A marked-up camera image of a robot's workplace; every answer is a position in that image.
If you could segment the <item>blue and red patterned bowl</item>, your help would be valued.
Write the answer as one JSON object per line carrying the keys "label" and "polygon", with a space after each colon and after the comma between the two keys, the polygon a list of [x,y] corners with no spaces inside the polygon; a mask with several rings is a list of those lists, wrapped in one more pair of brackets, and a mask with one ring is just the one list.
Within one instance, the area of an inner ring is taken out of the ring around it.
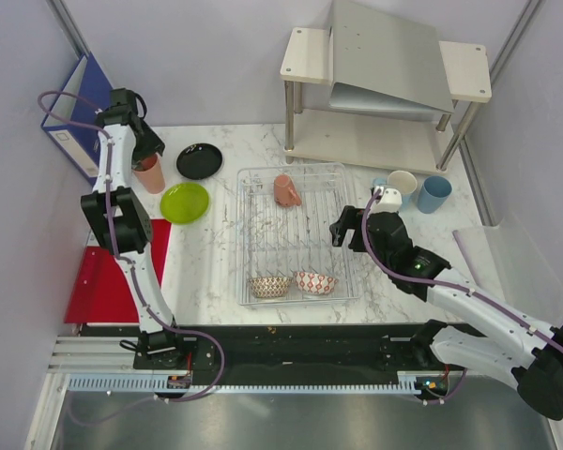
{"label": "blue and red patterned bowl", "polygon": [[310,296],[330,295],[339,282],[337,278],[329,275],[305,271],[296,271],[294,281],[303,294]]}

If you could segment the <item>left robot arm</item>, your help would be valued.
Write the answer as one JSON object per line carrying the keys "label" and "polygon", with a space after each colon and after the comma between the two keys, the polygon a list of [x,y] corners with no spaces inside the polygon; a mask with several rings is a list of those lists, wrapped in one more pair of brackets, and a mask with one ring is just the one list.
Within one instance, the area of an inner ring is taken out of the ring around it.
{"label": "left robot arm", "polygon": [[146,106],[137,93],[118,88],[109,106],[97,113],[99,174],[81,207],[99,246],[114,256],[128,283],[139,319],[133,367],[176,370],[186,365],[187,346],[175,327],[151,257],[151,219],[131,187],[132,169],[147,158],[158,158],[164,142],[145,121]]}

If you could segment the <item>lime green plate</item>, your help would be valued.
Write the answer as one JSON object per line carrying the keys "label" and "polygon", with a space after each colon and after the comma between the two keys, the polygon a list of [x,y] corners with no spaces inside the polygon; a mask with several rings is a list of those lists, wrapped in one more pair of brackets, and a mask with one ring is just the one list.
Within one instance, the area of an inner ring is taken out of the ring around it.
{"label": "lime green plate", "polygon": [[201,218],[209,204],[210,197],[203,186],[186,182],[166,190],[160,200],[160,212],[170,223],[185,225]]}

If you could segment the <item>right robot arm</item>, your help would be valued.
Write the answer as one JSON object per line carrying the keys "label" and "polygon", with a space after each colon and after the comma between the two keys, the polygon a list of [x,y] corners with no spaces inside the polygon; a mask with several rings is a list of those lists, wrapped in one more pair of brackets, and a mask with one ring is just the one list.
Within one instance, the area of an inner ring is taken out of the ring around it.
{"label": "right robot arm", "polygon": [[442,362],[472,369],[513,388],[544,417],[563,419],[563,323],[551,325],[496,300],[447,260],[414,245],[396,212],[347,205],[329,230],[335,247],[352,231],[349,248],[367,253],[400,291],[478,331],[471,336],[447,323],[427,322],[410,348],[418,367]]}

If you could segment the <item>light blue tumbler cup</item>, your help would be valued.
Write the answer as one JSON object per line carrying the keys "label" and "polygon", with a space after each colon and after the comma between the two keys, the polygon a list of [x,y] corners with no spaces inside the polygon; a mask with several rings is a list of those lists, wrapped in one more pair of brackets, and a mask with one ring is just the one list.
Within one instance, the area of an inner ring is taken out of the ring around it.
{"label": "light blue tumbler cup", "polygon": [[437,211],[450,196],[452,185],[442,176],[433,175],[426,178],[418,194],[417,207],[423,214]]}

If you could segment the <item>white wire dish rack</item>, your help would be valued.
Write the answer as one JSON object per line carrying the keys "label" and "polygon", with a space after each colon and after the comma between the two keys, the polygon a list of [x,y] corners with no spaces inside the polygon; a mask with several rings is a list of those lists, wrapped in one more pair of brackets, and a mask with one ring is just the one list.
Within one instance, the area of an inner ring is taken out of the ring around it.
{"label": "white wire dish rack", "polygon": [[[274,180],[289,175],[302,205],[281,207],[274,200]],[[333,247],[329,226],[351,202],[349,175],[339,163],[242,169],[237,175],[236,291],[245,307],[347,302],[358,298],[353,256],[347,247]],[[303,294],[296,271],[315,272],[339,280],[326,296]],[[290,277],[281,298],[257,299],[250,278]]]}

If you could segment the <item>light blue ceramic mug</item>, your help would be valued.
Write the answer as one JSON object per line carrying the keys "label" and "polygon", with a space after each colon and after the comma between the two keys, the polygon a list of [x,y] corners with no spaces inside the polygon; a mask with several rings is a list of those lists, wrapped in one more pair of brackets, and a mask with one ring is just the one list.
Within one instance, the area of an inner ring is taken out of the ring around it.
{"label": "light blue ceramic mug", "polygon": [[396,188],[401,193],[401,209],[404,210],[410,203],[411,197],[418,189],[418,180],[415,175],[410,172],[394,171],[386,178],[374,178],[372,182],[372,190],[378,187]]}

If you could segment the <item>pink tumbler cup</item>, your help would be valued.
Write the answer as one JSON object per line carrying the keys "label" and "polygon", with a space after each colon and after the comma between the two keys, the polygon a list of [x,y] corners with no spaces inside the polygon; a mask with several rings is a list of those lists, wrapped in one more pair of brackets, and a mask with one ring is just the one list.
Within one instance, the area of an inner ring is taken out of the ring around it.
{"label": "pink tumbler cup", "polygon": [[154,154],[140,161],[133,169],[133,172],[148,193],[158,194],[164,190],[165,180],[158,154]]}

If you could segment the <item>pink dotted mug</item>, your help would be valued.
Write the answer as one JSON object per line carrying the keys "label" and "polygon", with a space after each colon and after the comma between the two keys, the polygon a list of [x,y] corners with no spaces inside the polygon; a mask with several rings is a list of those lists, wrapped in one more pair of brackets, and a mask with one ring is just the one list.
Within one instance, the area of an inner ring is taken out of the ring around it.
{"label": "pink dotted mug", "polygon": [[274,180],[274,200],[281,207],[302,205],[292,178],[287,174],[280,174]]}

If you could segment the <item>black plate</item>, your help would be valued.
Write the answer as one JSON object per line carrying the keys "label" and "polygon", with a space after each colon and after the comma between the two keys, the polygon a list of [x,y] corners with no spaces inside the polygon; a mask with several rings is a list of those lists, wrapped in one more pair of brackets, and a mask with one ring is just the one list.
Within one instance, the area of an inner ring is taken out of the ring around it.
{"label": "black plate", "polygon": [[216,174],[222,164],[221,150],[206,142],[199,142],[186,147],[180,152],[175,162],[179,174],[190,180],[207,179]]}

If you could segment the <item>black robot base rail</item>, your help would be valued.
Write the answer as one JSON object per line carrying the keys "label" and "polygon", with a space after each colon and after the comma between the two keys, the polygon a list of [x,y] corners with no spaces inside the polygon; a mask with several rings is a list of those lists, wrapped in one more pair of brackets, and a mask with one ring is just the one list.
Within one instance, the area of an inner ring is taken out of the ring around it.
{"label": "black robot base rail", "polygon": [[[443,374],[460,366],[425,348],[439,321],[407,324],[206,325],[183,337],[186,365],[200,382],[390,382],[401,371]],[[136,326],[89,326],[84,338],[135,344]]]}

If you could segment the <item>brown patterned bowl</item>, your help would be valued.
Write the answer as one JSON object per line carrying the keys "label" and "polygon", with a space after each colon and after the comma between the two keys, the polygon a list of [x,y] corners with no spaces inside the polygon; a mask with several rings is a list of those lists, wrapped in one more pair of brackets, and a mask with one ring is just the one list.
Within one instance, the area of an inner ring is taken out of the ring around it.
{"label": "brown patterned bowl", "polygon": [[249,287],[257,299],[274,299],[284,297],[292,281],[290,277],[253,277],[249,279]]}

